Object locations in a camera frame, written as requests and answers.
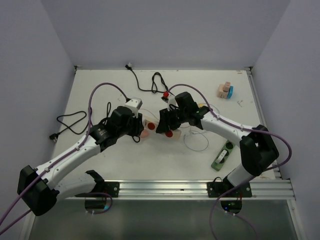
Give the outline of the beige power strip red sockets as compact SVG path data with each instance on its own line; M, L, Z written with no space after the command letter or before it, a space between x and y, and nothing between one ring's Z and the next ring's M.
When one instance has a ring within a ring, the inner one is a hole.
M179 140L181 137L182 132L179 129L172 130L162 122L159 123L155 118L144 117L142 119L142 124L148 131L163 135L169 139Z

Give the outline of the green power strip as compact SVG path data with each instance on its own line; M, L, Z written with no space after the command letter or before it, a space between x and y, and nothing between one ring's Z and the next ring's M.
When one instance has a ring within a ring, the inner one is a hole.
M228 157L230 156L235 146L236 145L233 142L227 140L223 145L223 147L221 148L219 154L216 156L216 158L212 162L211 168L219 172L224 166L224 164L226 163Z

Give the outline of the pink USB charger cube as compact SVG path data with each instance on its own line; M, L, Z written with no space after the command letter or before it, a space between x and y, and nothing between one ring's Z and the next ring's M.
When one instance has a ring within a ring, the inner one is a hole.
M144 129L141 134L140 134L140 138L147 138L150 135L150 132L148 129Z

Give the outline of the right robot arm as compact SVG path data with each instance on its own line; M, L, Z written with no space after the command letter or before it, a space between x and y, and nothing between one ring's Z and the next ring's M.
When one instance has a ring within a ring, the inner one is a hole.
M167 108L159 112L156 133L168 133L189 123L239 147L241 163L223 179L222 189L227 196L235 196L241 190L242 182L259 176L279 157L272 137L261 124L252 127L224 119L209 106L200 107L186 91L176 96L164 92L162 100L167 103Z

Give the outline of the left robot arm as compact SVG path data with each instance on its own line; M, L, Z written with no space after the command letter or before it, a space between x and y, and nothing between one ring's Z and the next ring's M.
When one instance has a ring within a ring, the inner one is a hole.
M93 125L78 143L56 158L19 173L17 193L36 215L47 213L62 195L59 182L88 159L116 144L125 135L139 137L144 129L143 115L138 106L125 104L111 113L106 122Z

